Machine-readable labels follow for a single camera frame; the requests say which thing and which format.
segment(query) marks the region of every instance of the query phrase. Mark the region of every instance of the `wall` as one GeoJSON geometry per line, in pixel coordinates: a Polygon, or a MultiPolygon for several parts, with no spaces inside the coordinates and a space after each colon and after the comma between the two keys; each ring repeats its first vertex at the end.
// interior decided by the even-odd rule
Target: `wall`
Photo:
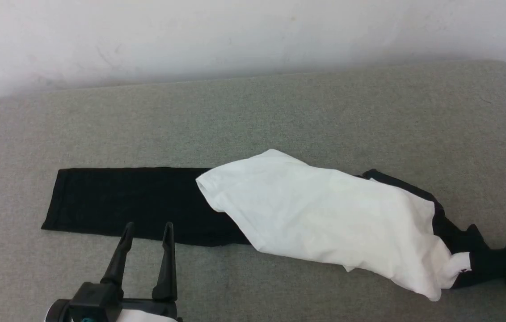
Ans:
{"type": "Polygon", "coordinates": [[[0,96],[506,61],[506,0],[0,0],[0,96]]]}

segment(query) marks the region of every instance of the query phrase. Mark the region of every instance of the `black fabric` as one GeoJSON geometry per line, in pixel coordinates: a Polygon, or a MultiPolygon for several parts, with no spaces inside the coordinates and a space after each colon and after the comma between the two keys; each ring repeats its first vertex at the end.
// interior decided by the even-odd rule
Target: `black fabric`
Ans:
{"type": "Polygon", "coordinates": [[[208,169],[61,169],[42,229],[161,240],[173,222],[176,242],[198,246],[250,244],[226,214],[213,210],[195,183],[208,169]]]}
{"type": "MultiPolygon", "coordinates": [[[[62,169],[42,229],[120,236],[124,226],[133,221],[135,237],[161,240],[163,227],[171,221],[179,243],[250,244],[233,220],[212,210],[199,191],[195,179],[206,171],[167,167],[62,169]]],[[[452,254],[470,253],[472,270],[460,273],[452,288],[502,277],[506,283],[506,247],[490,249],[476,225],[470,225],[465,232],[457,228],[446,218],[443,206],[431,193],[402,180],[375,169],[361,177],[402,188],[434,202],[434,234],[452,254]]]]}

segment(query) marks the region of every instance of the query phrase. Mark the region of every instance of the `white t-shirt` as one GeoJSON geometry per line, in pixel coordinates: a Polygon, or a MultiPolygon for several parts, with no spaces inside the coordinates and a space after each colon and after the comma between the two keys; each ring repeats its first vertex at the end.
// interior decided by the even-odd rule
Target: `white t-shirt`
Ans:
{"type": "Polygon", "coordinates": [[[398,187],[269,151],[196,179],[263,253],[368,269],[432,301],[457,274],[431,226],[434,204],[398,187]]]}

